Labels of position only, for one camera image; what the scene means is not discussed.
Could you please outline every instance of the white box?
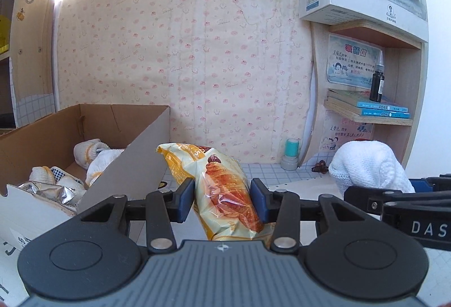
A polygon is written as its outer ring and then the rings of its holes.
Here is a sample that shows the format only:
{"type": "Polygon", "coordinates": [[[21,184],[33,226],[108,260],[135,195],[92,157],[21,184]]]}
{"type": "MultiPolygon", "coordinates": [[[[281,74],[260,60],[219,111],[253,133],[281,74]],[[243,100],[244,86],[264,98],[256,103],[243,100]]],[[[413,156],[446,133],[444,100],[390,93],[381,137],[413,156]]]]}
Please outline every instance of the white box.
{"type": "Polygon", "coordinates": [[[326,25],[367,19],[428,42],[428,23],[388,0],[299,0],[299,18],[326,25]]]}

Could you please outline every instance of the blue gripper pad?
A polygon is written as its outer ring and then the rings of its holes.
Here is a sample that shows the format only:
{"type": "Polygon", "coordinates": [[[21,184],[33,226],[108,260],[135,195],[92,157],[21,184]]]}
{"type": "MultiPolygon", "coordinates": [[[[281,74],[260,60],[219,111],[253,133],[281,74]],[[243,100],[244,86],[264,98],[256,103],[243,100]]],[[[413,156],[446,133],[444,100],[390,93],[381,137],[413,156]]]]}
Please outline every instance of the blue gripper pad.
{"type": "Polygon", "coordinates": [[[255,211],[263,223],[268,223],[269,220],[269,210],[266,205],[265,197],[265,195],[269,193],[270,191],[259,178],[252,179],[249,194],[251,196],[251,201],[254,205],[255,211]]]}
{"type": "Polygon", "coordinates": [[[180,195],[180,205],[177,210],[177,223],[183,223],[188,217],[191,205],[194,201],[195,182],[193,178],[186,178],[179,186],[175,194],[180,195]]]}

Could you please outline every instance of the bread package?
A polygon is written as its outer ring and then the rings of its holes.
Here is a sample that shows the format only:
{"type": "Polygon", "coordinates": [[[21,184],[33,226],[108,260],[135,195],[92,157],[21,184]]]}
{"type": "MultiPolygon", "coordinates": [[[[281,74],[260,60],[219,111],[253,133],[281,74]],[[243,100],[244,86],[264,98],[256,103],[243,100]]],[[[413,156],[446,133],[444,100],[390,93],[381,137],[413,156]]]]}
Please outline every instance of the bread package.
{"type": "Polygon", "coordinates": [[[268,242],[272,226],[258,218],[246,175],[236,160],[214,148],[192,144],[162,144],[157,152],[164,155],[179,185],[185,178],[195,179],[195,210],[209,240],[268,242]]]}

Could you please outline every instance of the poster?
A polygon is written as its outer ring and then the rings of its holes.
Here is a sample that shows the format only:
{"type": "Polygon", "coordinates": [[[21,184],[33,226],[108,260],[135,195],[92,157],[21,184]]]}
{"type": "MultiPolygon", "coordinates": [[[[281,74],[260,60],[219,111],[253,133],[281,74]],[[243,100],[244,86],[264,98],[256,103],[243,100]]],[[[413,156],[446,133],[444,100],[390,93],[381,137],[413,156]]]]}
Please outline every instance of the poster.
{"type": "Polygon", "coordinates": [[[329,35],[328,80],[371,89],[374,66],[381,50],[348,38],[329,35]]]}
{"type": "Polygon", "coordinates": [[[333,111],[326,111],[320,152],[336,152],[344,143],[355,139],[372,139],[374,124],[354,122],[333,111]]]}

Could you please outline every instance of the shelf board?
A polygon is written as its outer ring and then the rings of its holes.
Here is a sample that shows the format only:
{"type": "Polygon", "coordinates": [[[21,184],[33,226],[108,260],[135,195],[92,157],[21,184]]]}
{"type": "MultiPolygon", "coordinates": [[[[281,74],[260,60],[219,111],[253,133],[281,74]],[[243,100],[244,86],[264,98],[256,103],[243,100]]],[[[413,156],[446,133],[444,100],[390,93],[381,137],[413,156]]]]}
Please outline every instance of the shelf board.
{"type": "Polygon", "coordinates": [[[367,122],[368,124],[385,124],[385,125],[402,125],[411,127],[413,120],[411,119],[398,119],[398,118],[382,118],[380,116],[362,116],[341,106],[335,105],[328,100],[324,101],[324,107],[339,113],[345,118],[351,119],[355,122],[367,122]]]}
{"type": "Polygon", "coordinates": [[[330,26],[329,32],[357,38],[382,47],[421,49],[421,43],[410,36],[364,19],[330,26]]]}
{"type": "Polygon", "coordinates": [[[0,64],[9,64],[10,63],[10,51],[4,52],[0,54],[0,64]]]}

